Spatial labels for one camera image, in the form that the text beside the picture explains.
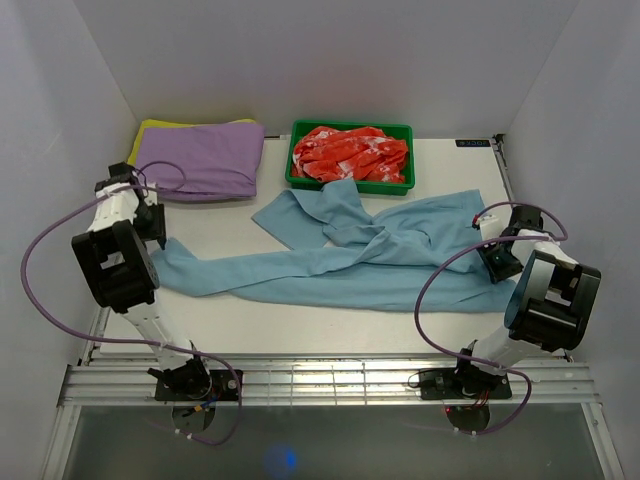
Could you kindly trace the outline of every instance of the blue cloth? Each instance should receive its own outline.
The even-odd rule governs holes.
[[[291,251],[199,260],[176,239],[153,255],[161,285],[191,296],[230,292],[269,303],[412,311],[429,275],[481,240],[477,190],[426,198],[370,216],[351,179],[321,192],[284,191],[254,221]],[[331,240],[335,246],[324,247]],[[424,311],[504,311],[512,282],[492,285],[478,255],[433,283]]]

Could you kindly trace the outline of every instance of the white wall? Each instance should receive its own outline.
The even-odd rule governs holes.
[[[627,478],[640,478],[640,6],[582,0],[507,135],[518,199],[567,224],[569,254],[602,271],[578,354],[602,393]]]
[[[504,132],[578,0],[75,0],[138,120]]]
[[[66,364],[79,343],[28,303],[19,264],[46,225],[88,201],[126,157],[135,122],[71,0],[0,0],[0,476],[38,478]],[[38,294],[87,330],[95,311],[70,247],[90,219],[46,240]]]

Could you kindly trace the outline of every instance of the folded purple towel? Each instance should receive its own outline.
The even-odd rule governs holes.
[[[264,127],[255,123],[226,123],[187,128],[147,128],[142,137],[136,168],[165,161],[180,165],[187,182],[165,200],[202,202],[254,197],[256,171],[262,158]],[[149,183],[173,188],[182,174],[170,165],[144,170]]]

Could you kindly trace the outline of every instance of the green bin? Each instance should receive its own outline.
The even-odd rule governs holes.
[[[358,191],[360,193],[374,193],[379,195],[406,195],[416,184],[416,175],[413,167],[413,131],[409,125],[393,125],[380,123],[353,123],[353,122],[322,122],[318,120],[298,120],[293,124],[291,133],[291,145],[289,145],[289,159],[287,160],[287,168],[284,178],[291,184],[291,188],[301,188],[304,190],[320,190],[322,183],[313,178],[294,177],[293,167],[293,148],[296,144],[316,127],[324,126],[335,128],[336,130],[353,130],[360,127],[376,127],[382,130],[385,135],[404,140],[409,147],[409,156],[407,165],[402,170],[405,183],[384,183],[384,182],[365,182],[358,181]]]

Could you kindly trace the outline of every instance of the black label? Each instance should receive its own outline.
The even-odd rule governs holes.
[[[489,140],[456,140],[457,147],[490,147]]]

